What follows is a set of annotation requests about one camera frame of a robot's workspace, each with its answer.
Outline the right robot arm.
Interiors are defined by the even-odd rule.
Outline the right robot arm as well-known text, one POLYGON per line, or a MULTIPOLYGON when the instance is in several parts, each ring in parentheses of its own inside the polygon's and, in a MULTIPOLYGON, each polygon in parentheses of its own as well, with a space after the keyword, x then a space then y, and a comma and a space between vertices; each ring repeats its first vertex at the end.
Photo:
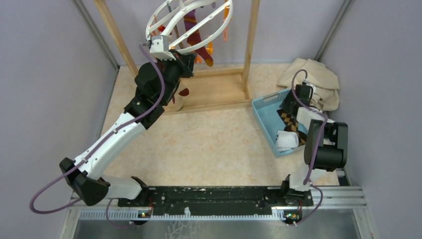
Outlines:
POLYGON ((328 122, 323 113, 317 112, 297 97, 291 89, 292 97, 309 112, 322 117, 309 123, 307 141, 304 149, 304 163, 282 182, 280 198, 286 205, 307 200, 310 187, 320 177, 336 169, 342 169, 347 162, 348 125, 344 122, 328 122))

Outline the brown yellow argyle sock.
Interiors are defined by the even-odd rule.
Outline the brown yellow argyle sock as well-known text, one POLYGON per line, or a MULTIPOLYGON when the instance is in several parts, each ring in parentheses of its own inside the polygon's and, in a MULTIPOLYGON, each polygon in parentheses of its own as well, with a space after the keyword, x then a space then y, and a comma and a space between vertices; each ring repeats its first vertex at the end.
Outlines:
POLYGON ((295 132, 299 139, 299 146, 305 145, 307 140, 307 134, 299 129, 299 122, 295 119, 292 114, 287 113, 283 109, 278 109, 277 114, 285 124, 284 131, 295 132))

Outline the wooden hanger stand frame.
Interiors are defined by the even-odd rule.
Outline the wooden hanger stand frame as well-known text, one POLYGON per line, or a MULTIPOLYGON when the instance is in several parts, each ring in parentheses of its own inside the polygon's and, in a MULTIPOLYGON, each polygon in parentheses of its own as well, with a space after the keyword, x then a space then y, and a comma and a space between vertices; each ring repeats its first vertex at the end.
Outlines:
POLYGON ((243 67, 199 70, 193 77, 183 78, 182 83, 189 89, 190 94, 183 98, 183 107, 180 111, 174 111, 173 103, 165 107, 167 114, 246 107, 252 102, 248 77, 259 6, 260 1, 251 2, 243 67))

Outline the white round clip hanger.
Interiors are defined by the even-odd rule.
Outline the white round clip hanger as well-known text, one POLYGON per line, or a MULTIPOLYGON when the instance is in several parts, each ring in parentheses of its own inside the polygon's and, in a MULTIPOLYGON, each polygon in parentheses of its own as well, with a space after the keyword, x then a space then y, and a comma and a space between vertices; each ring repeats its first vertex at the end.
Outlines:
POLYGON ((217 4, 214 0, 166 0, 153 13, 145 29, 150 54, 158 59, 174 58, 173 52, 187 54, 211 46, 218 36, 228 38, 233 1, 217 4), (201 37, 200 29, 218 19, 214 33, 201 37))

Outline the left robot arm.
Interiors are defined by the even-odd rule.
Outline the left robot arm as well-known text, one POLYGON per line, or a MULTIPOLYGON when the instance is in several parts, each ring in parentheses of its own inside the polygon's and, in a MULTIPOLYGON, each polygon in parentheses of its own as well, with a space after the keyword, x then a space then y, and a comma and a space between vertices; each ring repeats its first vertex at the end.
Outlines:
POLYGON ((134 78, 135 95, 112 127, 85 152, 60 162, 67 184, 87 206, 103 199, 129 199, 137 206, 148 202, 149 192, 139 178, 105 176, 104 171, 131 141, 160 118, 176 94, 180 79, 194 75, 196 53, 170 52, 174 60, 152 60, 139 68, 134 78))

